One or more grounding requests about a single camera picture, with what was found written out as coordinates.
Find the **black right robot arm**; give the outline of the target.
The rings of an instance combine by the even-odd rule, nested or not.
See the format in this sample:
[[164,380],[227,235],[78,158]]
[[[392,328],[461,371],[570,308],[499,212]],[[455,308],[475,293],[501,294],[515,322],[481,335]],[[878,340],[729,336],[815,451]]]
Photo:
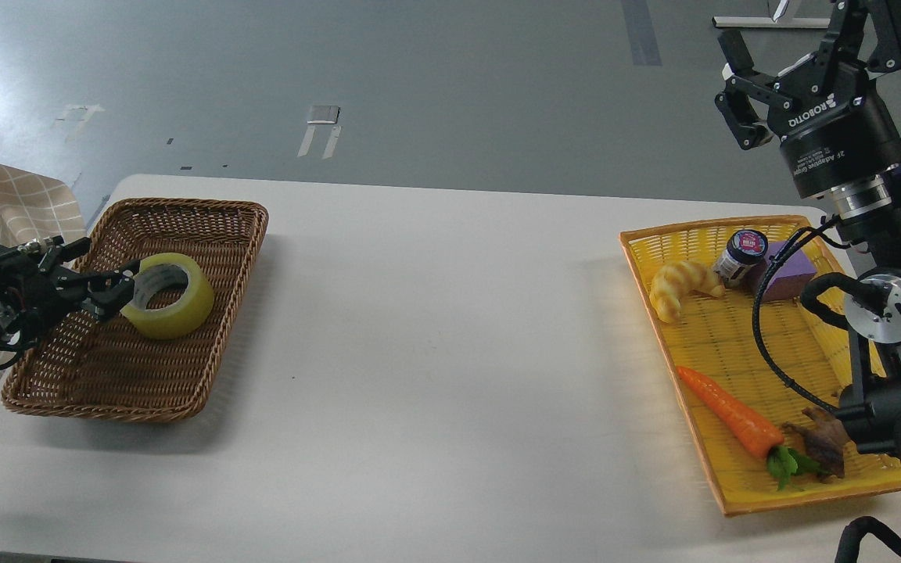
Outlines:
[[[719,43],[726,66],[715,104],[738,145],[779,138],[799,195],[837,208],[793,235],[770,272],[829,228],[874,260],[858,278],[814,278],[800,299],[849,338],[852,382],[831,413],[863,455],[901,463],[901,137],[874,79],[901,70],[901,1],[834,2],[818,48],[773,76],[754,67],[738,30],[721,25]],[[844,528],[836,561],[857,561],[868,534],[901,558],[901,538],[862,517]]]

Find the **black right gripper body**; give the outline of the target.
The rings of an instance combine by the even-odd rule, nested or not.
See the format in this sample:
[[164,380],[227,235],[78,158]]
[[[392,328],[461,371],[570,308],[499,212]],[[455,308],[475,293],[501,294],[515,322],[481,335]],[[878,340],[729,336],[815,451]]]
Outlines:
[[771,108],[769,128],[801,199],[872,178],[901,161],[901,136],[862,62],[840,62],[829,85],[814,90],[814,59],[776,79],[788,108]]

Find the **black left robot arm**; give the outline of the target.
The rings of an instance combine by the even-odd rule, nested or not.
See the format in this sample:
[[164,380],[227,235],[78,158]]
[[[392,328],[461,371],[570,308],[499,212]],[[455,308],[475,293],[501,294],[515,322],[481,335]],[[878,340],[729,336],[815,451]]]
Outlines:
[[135,295],[140,260],[116,270],[77,272],[65,266],[85,256],[90,238],[63,236],[0,245],[0,371],[21,360],[75,311],[106,323]]

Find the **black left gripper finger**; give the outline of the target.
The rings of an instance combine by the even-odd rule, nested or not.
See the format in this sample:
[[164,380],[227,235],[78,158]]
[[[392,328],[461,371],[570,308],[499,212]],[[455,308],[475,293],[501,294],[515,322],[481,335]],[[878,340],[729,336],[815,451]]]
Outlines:
[[139,273],[139,261],[128,261],[115,270],[73,272],[67,275],[68,288],[83,288],[89,292],[105,292],[114,289],[132,288],[135,275]]
[[93,281],[87,286],[86,297],[80,303],[80,309],[100,323],[106,323],[120,313],[134,295],[134,279]]

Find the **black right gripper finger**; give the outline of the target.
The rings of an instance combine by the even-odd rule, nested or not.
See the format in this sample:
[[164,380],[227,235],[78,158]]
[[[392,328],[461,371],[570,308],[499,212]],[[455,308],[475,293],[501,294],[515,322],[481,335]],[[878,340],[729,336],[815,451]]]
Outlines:
[[901,70],[901,1],[832,1],[826,34],[813,52],[814,83],[830,83],[841,65],[873,74]]
[[740,149],[757,149],[771,140],[773,132],[766,125],[766,119],[755,111],[753,103],[757,101],[769,109],[786,110],[788,97],[780,93],[777,78],[755,69],[739,30],[722,30],[718,43],[726,66],[723,68],[723,90],[716,94],[715,106]]

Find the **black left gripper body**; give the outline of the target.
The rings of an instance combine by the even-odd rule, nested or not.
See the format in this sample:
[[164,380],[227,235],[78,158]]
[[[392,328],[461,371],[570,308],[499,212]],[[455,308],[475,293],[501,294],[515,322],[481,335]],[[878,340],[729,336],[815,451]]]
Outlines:
[[43,334],[60,324],[68,314],[84,310],[93,274],[80,274],[65,267],[42,272],[39,266],[24,267],[24,331]]

